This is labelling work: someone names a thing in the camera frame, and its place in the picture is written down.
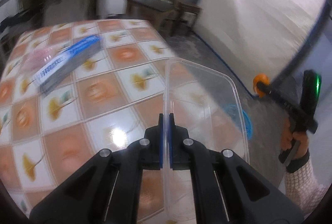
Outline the white knit sleeve forearm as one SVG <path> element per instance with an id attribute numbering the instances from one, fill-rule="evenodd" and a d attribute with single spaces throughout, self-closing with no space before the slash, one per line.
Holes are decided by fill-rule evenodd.
<path id="1" fill-rule="evenodd" d="M 311 214 L 327 193 L 328 187 L 320 184 L 314 174 L 310 152 L 292 160 L 286 167 L 285 193 L 305 216 Z"/>

